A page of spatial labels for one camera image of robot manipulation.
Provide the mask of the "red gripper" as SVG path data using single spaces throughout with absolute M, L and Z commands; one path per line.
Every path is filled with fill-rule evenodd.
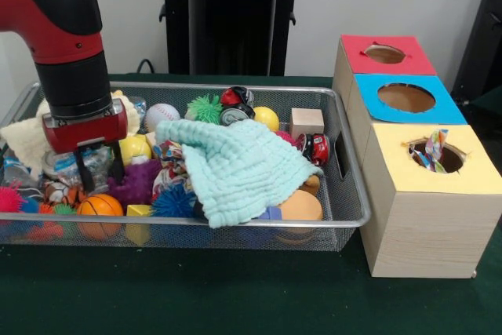
M 86 193 L 95 190 L 93 175 L 85 166 L 83 153 L 90 144 L 109 144 L 113 161 L 109 176 L 121 184 L 126 174 L 119 140 L 126 138 L 128 120 L 126 108 L 120 99 L 113 99 L 102 114 L 76 120 L 56 119 L 51 114 L 42 116 L 42 127 L 51 148 L 57 154 L 75 151 L 75 161 Z

